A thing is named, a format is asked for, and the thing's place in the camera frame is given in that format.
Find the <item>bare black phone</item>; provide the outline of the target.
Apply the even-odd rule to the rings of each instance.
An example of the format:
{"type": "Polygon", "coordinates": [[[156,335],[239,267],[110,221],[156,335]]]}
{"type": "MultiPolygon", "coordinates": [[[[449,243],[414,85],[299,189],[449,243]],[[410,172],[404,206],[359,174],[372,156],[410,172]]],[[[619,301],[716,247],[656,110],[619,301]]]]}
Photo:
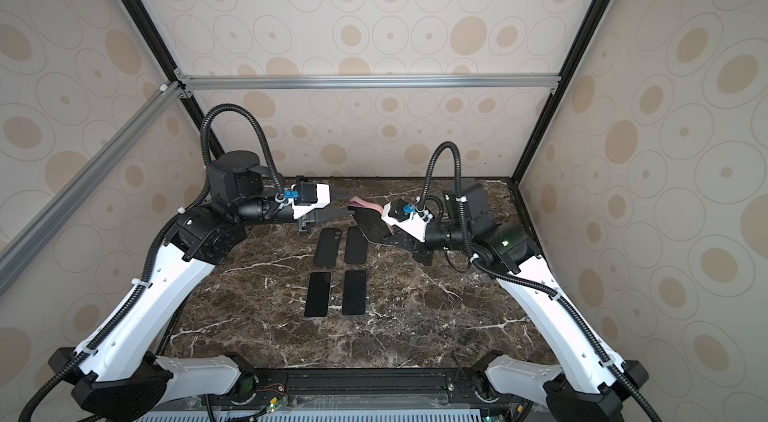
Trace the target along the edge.
{"type": "Polygon", "coordinates": [[[367,272],[348,270],[344,274],[342,314],[346,316],[363,315],[366,311],[367,272]]]}
{"type": "Polygon", "coordinates": [[[331,293],[330,272],[312,272],[309,276],[304,316],[321,318],[328,315],[331,293]]]}

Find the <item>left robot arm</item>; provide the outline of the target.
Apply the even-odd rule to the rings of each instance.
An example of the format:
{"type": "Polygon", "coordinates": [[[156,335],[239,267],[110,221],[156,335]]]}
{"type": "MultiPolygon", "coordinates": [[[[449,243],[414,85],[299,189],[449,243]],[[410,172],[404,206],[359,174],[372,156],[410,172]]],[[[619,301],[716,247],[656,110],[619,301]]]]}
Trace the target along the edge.
{"type": "Polygon", "coordinates": [[[150,244],[131,291],[89,337],[56,350],[53,376],[34,394],[20,420],[60,383],[91,420],[134,421],[165,402],[230,394],[251,371],[229,355],[169,358],[150,346],[195,287],[245,240],[249,226],[340,216],[330,204],[338,190],[301,180],[286,186],[269,151],[247,150],[214,159],[203,152],[206,182],[200,196],[174,215],[150,244]]]}

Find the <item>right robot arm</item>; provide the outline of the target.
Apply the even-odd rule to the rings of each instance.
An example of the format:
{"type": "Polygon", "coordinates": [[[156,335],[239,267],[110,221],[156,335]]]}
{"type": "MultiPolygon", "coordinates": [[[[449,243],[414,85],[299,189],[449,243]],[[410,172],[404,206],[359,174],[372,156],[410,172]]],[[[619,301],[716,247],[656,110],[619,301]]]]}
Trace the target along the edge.
{"type": "Polygon", "coordinates": [[[498,282],[526,312],[557,362],[542,365],[508,355],[491,356],[480,368],[489,400],[518,396],[545,407],[557,421],[619,421],[633,399],[652,421],[660,416],[641,388],[649,376],[592,328],[555,280],[524,228],[499,222],[478,182],[416,202],[398,199],[382,208],[358,207],[354,218],[372,243],[406,250],[428,265],[435,252],[460,251],[468,264],[498,282]]]}

